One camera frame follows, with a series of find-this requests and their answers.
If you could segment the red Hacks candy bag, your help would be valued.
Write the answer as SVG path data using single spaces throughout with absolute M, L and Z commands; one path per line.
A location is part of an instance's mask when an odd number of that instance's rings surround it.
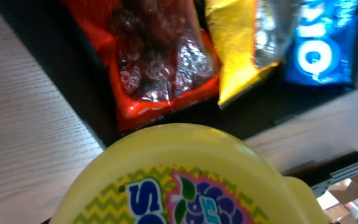
M 218 94 L 219 58 L 193 1 L 67 0 L 64 5 L 108 69 L 118 130 Z

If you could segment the yellow Mentos gum bottle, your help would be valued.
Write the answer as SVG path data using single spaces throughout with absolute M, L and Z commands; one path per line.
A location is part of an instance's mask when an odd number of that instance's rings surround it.
M 164 124 L 112 144 L 76 178 L 52 223 L 326 223 L 311 188 L 238 138 Z

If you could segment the yellow Hacks candy bag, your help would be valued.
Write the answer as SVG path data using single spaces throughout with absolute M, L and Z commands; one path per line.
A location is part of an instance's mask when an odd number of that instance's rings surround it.
M 222 63 L 220 108 L 249 91 L 284 58 L 300 0 L 207 0 L 205 19 Z

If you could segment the dark green box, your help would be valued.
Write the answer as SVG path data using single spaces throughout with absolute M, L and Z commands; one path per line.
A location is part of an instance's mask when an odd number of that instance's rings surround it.
M 0 0 L 0 13 L 92 135 L 104 146 L 122 138 L 108 72 L 68 9 L 54 0 Z M 201 124 L 247 139 L 344 95 L 339 88 L 292 93 L 282 75 L 277 68 L 224 109 L 210 98 L 162 123 Z

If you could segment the blue Oreo cookie pack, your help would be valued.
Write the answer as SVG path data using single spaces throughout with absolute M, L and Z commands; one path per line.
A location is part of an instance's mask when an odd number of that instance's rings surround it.
M 300 23 L 286 54 L 286 82 L 325 86 L 350 84 L 358 0 L 312 0 L 301 7 Z

